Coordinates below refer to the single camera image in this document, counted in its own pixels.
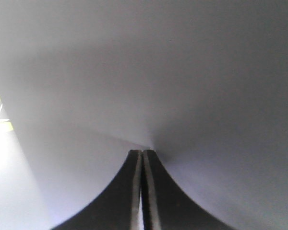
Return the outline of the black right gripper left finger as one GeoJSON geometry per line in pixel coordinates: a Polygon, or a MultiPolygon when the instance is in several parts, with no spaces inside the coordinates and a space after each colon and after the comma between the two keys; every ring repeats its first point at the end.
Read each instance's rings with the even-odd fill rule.
{"type": "Polygon", "coordinates": [[[137,230],[141,189],[142,152],[130,150],[103,192],[55,230],[137,230]]]}

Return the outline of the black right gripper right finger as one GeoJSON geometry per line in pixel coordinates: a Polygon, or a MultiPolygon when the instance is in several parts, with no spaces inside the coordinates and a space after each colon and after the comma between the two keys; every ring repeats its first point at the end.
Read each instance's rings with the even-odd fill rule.
{"type": "Polygon", "coordinates": [[[145,230],[231,230],[193,202],[175,183],[156,152],[143,151],[145,230]]]}

